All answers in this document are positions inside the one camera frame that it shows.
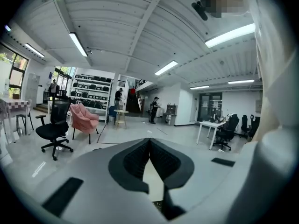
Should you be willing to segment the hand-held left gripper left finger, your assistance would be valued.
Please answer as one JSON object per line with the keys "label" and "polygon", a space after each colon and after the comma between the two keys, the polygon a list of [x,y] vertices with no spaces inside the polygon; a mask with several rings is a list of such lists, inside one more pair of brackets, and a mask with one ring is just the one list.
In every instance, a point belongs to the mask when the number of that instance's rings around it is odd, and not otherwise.
{"label": "hand-held left gripper left finger", "polygon": [[149,139],[79,156],[44,179],[31,205],[47,224],[161,224],[163,214],[142,180]]}

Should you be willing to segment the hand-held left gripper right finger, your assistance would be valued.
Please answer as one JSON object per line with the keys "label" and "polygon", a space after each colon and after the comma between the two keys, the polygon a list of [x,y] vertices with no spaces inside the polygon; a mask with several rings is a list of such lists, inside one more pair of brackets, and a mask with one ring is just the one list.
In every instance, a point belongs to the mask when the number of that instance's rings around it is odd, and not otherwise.
{"label": "hand-held left gripper right finger", "polygon": [[150,158],[164,183],[162,212],[151,224],[242,224],[234,203],[248,176],[255,146],[239,154],[207,151],[151,138]]}

